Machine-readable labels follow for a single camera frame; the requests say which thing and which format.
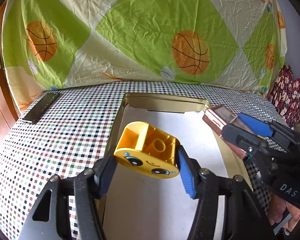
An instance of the cartoon eye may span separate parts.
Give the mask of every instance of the cartoon eye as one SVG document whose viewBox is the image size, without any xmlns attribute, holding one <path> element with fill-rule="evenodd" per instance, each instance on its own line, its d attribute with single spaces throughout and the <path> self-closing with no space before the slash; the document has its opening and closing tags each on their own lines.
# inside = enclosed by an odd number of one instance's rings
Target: cartoon eye
<svg viewBox="0 0 300 240">
<path fill-rule="evenodd" d="M 153 169 L 152 173 L 169 175 L 170 172 L 165 169 Z"/>
<path fill-rule="evenodd" d="M 141 166 L 143 164 L 143 162 L 136 158 L 136 157 L 132 157 L 132 156 L 127 156 L 125 157 L 133 166 Z"/>
</svg>

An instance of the yellow toy block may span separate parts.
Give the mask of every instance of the yellow toy block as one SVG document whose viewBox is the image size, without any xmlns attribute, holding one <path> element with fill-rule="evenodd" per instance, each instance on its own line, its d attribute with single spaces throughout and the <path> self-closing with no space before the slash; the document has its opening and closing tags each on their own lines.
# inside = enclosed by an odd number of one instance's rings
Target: yellow toy block
<svg viewBox="0 0 300 240">
<path fill-rule="evenodd" d="M 146 122 L 131 122 L 123 130 L 114 151 L 123 166 L 159 179 L 179 174 L 175 150 L 179 141 Z"/>
</svg>

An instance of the smartphone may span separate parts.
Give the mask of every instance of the smartphone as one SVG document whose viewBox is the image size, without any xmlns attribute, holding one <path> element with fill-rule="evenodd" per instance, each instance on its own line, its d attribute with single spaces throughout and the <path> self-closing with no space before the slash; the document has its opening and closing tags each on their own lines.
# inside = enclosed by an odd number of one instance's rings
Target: smartphone
<svg viewBox="0 0 300 240">
<path fill-rule="evenodd" d="M 38 103 L 32 107 L 32 109 L 22 119 L 26 123 L 34 124 L 38 121 L 44 111 L 60 96 L 58 92 L 47 93 L 40 99 Z"/>
<path fill-rule="evenodd" d="M 237 116 L 232 113 L 228 108 L 224 105 L 215 106 L 212 108 L 208 108 L 204 116 L 202 118 L 210 127 L 211 129 L 222 139 L 221 130 L 225 125 L 231 123 L 247 132 L 254 134 L 250 128 L 244 124 Z M 247 152 L 240 149 L 239 147 L 227 142 L 224 142 L 230 147 L 230 149 L 240 158 L 243 159 Z"/>
</svg>

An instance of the copper-colored object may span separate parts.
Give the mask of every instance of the copper-colored object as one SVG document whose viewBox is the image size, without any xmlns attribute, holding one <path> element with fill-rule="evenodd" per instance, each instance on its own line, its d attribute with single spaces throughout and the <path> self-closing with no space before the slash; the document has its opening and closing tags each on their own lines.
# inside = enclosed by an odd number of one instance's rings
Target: copper-colored object
<svg viewBox="0 0 300 240">
<path fill-rule="evenodd" d="M 236 118 L 236 115 L 234 113 L 232 113 L 224 105 L 219 105 L 219 106 L 215 106 L 215 107 L 206 109 L 202 119 L 211 127 L 211 129 L 221 139 L 222 139 L 221 131 L 222 131 L 223 127 L 230 122 L 233 123 L 234 125 L 239 126 L 242 129 L 252 133 L 252 131 L 240 119 Z M 227 141 L 224 141 L 224 142 L 230 147 L 230 149 L 240 159 L 243 159 L 247 155 L 247 152 L 240 149 L 239 147 L 237 147 Z"/>
</svg>

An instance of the white wall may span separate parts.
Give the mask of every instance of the white wall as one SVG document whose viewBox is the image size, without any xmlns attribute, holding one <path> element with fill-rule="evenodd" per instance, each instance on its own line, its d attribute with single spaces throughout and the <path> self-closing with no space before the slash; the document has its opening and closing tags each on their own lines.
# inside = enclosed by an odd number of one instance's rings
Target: white wall
<svg viewBox="0 0 300 240">
<path fill-rule="evenodd" d="M 286 63 L 292 67 L 293 77 L 300 76 L 300 16 L 289 0 L 278 0 L 286 25 L 288 51 Z"/>
</svg>

